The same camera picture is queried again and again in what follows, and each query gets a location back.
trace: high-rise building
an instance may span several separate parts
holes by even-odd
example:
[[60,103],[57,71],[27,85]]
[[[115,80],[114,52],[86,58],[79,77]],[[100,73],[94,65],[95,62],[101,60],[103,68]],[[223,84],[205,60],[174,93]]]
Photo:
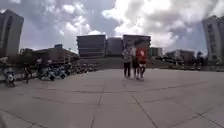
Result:
[[224,17],[212,16],[203,21],[208,60],[224,61]]
[[151,57],[161,57],[163,55],[163,49],[158,47],[151,47],[149,56]]
[[80,58],[101,58],[105,56],[105,35],[77,36],[77,43]]
[[123,44],[134,45],[134,43],[139,43],[143,47],[149,48],[151,42],[150,36],[143,35],[123,35]]
[[0,57],[18,54],[23,22],[23,17],[10,10],[0,13]]
[[123,42],[120,37],[110,37],[106,43],[107,56],[122,56]]

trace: blue sky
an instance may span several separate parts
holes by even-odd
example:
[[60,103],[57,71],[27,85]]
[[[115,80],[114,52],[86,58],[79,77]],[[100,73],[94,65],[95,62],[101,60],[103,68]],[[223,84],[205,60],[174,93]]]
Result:
[[206,52],[201,21],[224,15],[223,0],[1,0],[25,18],[21,48],[62,43],[77,52],[76,36],[143,34],[152,45]]

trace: man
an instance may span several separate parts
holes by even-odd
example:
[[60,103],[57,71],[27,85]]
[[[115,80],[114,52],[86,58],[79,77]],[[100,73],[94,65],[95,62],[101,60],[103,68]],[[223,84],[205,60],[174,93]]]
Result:
[[137,78],[137,69],[139,67],[138,59],[136,57],[136,47],[135,45],[132,46],[131,49],[131,54],[132,54],[132,68],[133,68],[133,73],[134,73],[134,78]]
[[139,78],[138,76],[140,75],[140,78],[143,79],[143,75],[145,73],[146,69],[146,61],[147,61],[147,50],[146,48],[143,47],[138,47],[136,49],[136,57],[139,62],[139,68],[137,70],[137,79]]
[[131,76],[131,49],[128,44],[125,45],[124,51],[124,76],[130,78]]
[[25,80],[28,83],[29,75],[30,75],[30,78],[32,78],[32,71],[30,69],[29,64],[26,64],[26,63],[24,64],[24,75],[25,75]]

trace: paved ground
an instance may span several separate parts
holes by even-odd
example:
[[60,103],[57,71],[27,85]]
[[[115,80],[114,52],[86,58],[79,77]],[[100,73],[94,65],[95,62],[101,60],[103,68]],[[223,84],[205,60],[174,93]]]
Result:
[[0,90],[8,128],[223,128],[224,74],[105,70]]

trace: shorts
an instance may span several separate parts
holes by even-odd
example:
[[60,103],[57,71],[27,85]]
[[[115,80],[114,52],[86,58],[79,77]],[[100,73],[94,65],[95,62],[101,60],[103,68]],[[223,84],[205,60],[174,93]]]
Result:
[[139,62],[139,67],[144,67],[144,68],[146,68],[146,61],[140,61]]
[[137,58],[133,59],[133,61],[132,61],[132,67],[133,68],[138,68],[139,67],[139,63],[138,63],[138,59]]
[[130,65],[131,65],[130,62],[126,62],[126,63],[124,63],[124,69],[126,69],[126,68],[130,68]]

